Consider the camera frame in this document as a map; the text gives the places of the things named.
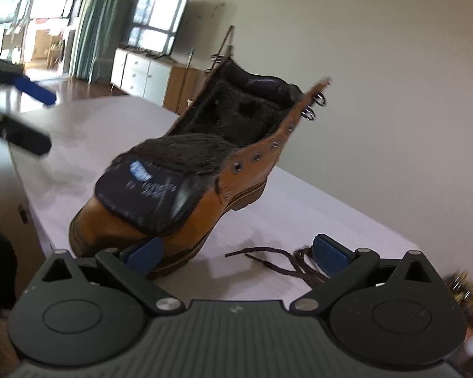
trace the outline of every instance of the white cabinet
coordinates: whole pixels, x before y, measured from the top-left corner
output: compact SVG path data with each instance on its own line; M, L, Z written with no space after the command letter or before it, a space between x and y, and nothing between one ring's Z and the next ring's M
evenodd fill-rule
M128 52L125 50L117 49L114 55L114 66L112 67L112 75L110 77L110 83L116 87L121 88L122 73L125 70L126 57Z
M147 72L147 83L144 91L144 99L152 103L163 106L166 94L166 87L172 67L157 61L152 61Z
M196 68L186 68L170 58L153 59L118 48L111 83L127 94L182 113L192 98Z

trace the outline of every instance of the white wall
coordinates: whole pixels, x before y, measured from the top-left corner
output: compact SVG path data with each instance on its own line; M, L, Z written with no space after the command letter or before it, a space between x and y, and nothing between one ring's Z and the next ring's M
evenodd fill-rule
M328 108L280 167L473 272L473 0L191 0L175 53L208 65L229 24L237 62Z

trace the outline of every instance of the brown leather boot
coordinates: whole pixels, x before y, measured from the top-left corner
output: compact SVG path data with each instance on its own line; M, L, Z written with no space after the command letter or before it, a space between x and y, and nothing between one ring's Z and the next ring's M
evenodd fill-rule
M73 252L91 256L159 237L163 255L149 278L181 267L225 212L261 196L301 116L313 120L311 106L325 105L329 83L303 94L226 58L165 136L112 161L70 224Z

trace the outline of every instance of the white table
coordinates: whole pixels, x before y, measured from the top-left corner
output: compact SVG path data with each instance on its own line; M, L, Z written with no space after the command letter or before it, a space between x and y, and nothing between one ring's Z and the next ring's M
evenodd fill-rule
M111 160L137 143L167 132L177 115L140 98L107 97L63 104L20 115L51 134L43 159L11 146L17 173L45 250L68 249L68 225L93 193ZM401 258L418 247L383 225L279 168L261 198L223 216L198 255L157 284L189 302L203 299L282 299L288 307L310 289L302 281L275 273L238 255L250 246L293 252L326 233L354 250L369 247L382 257ZM289 267L278 254L258 254Z

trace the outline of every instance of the wooden cabinet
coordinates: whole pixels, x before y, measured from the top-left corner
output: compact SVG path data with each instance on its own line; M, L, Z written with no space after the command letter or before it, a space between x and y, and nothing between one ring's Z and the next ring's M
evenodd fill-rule
M28 155L32 163L39 163ZM45 260L49 245L41 246L34 218L28 209L23 184L9 155L9 145L0 140L0 232L7 237L18 259L15 290L19 297Z
M156 60L118 48L111 82L127 94L180 114L201 74L199 69L186 68L170 58Z

